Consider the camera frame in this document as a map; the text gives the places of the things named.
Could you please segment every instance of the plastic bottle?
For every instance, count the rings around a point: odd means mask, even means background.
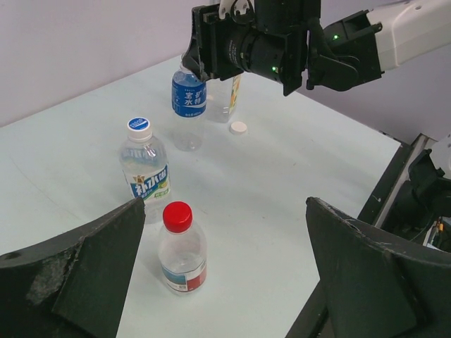
[[[177,292],[191,292],[206,277],[206,239],[192,219],[190,206],[173,202],[163,212],[158,256],[167,285]]]
[[[206,116],[209,120],[227,123],[235,111],[241,75],[225,81],[209,80],[206,83]]]
[[[127,129],[120,154],[125,180],[132,196],[144,199],[146,223],[155,223],[171,201],[166,150],[146,118],[133,118]]]
[[[173,138],[183,151],[197,150],[204,141],[206,85],[180,64],[172,79]]]

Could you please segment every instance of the table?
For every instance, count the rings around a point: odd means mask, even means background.
[[[118,337],[283,338],[319,280],[305,200],[357,216],[399,144],[301,94],[246,74],[233,120],[209,123],[202,148],[171,142],[174,58],[0,129],[0,254],[78,227],[131,197],[118,162],[125,124],[154,124],[174,199],[206,233],[208,274],[194,294],[161,281],[146,226]]]

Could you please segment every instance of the blue circle on cap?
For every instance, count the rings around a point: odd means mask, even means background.
[[[128,123],[128,126],[133,130],[143,130],[149,127],[149,120],[146,118],[133,118]]]

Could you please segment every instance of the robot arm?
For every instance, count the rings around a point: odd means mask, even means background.
[[[325,29],[318,0],[222,0],[193,8],[183,63],[201,80],[256,73],[283,84],[345,91],[451,43],[451,0],[398,1]]]

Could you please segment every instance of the wall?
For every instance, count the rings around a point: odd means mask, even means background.
[[[209,2],[0,0],[0,126],[180,54],[190,9]],[[387,2],[323,0],[321,22]],[[450,56],[443,47],[345,93],[301,92],[397,138],[439,138],[451,130]]]
[[[0,126],[180,54],[199,4],[0,0]]]

